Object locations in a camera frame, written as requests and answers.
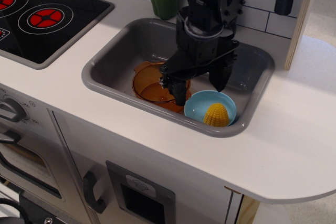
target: toy corn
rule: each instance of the toy corn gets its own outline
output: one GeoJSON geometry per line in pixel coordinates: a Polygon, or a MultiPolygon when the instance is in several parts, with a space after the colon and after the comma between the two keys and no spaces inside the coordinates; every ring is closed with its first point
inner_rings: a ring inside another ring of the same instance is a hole
{"type": "Polygon", "coordinates": [[[215,127],[225,127],[230,123],[230,120],[224,105],[214,103],[206,111],[203,122],[215,127]]]}

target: black cooktop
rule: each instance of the black cooktop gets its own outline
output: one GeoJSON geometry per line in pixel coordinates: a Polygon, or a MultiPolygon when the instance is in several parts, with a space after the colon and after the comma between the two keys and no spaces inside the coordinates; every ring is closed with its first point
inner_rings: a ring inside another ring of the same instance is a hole
{"type": "Polygon", "coordinates": [[[0,0],[0,56],[46,68],[113,8],[100,0],[0,0]]]}

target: sink rim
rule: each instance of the sink rim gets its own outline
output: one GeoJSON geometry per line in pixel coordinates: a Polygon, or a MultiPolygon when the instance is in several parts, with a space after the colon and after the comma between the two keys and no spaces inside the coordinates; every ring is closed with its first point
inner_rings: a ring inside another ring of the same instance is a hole
{"type": "Polygon", "coordinates": [[[157,105],[154,105],[148,101],[141,100],[136,97],[132,97],[128,94],[125,94],[124,92],[121,92],[117,89],[114,89],[112,87],[106,86],[102,83],[97,82],[92,77],[92,71],[95,68],[95,65],[102,59],[104,59],[107,55],[107,53],[112,50],[112,48],[118,44],[118,42],[127,35],[133,28],[133,26],[137,26],[142,23],[154,23],[160,26],[168,26],[172,27],[175,26],[172,23],[155,19],[155,18],[141,18],[134,20],[130,23],[128,23],[124,28],[122,28],[117,35],[115,35],[94,57],[92,57],[84,66],[81,77],[84,85],[89,88],[90,90],[106,95],[107,97],[110,97],[112,99],[116,99],[118,101],[121,101],[123,103],[126,103],[128,105],[131,105],[135,108],[141,109],[145,112],[149,112],[152,114],[155,114],[157,116],[160,116],[162,118],[165,118],[169,121],[172,121],[174,123],[178,123],[180,125],[186,126],[190,129],[196,130],[198,132],[201,132],[203,134],[212,136],[212,137],[231,137],[235,136],[239,133],[241,133],[243,130],[247,128],[247,126],[250,124],[251,118],[253,117],[253,114],[255,113],[255,110],[258,107],[258,103],[260,101],[260,98],[262,97],[266,86],[274,72],[275,64],[272,59],[272,57],[265,52],[264,50],[240,43],[241,46],[248,46],[253,50],[262,52],[263,56],[267,58],[267,61],[265,60],[265,69],[261,73],[253,91],[255,90],[261,90],[260,92],[252,92],[245,108],[243,109],[240,117],[237,121],[235,121],[231,126],[219,128],[219,127],[213,127],[210,125],[206,125],[204,123],[198,122],[194,119],[187,118],[184,114],[177,114],[173,111],[167,110],[165,108],[159,107],[157,105]]]}

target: gray sink basin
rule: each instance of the gray sink basin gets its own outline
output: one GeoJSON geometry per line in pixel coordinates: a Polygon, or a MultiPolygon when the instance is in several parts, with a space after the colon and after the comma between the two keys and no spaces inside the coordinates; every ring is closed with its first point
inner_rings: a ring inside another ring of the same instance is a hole
{"type": "MultiPolygon", "coordinates": [[[[132,90],[134,67],[144,61],[166,61],[176,50],[175,25],[158,19],[138,19],[125,26],[84,67],[82,80],[91,90],[214,137],[230,137],[249,124],[274,71],[265,51],[240,44],[232,75],[222,93],[237,106],[232,125],[213,127],[138,99],[132,90]]],[[[214,90],[207,74],[192,79],[190,91],[214,90]]]]}

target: floor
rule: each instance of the floor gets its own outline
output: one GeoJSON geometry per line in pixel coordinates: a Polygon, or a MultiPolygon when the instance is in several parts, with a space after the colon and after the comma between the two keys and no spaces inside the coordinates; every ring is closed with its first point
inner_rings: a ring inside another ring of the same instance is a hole
{"type": "MultiPolygon", "coordinates": [[[[336,47],[336,0],[314,0],[304,36],[336,47]]],[[[303,204],[285,205],[292,224],[336,223],[336,194],[303,204]]]]}

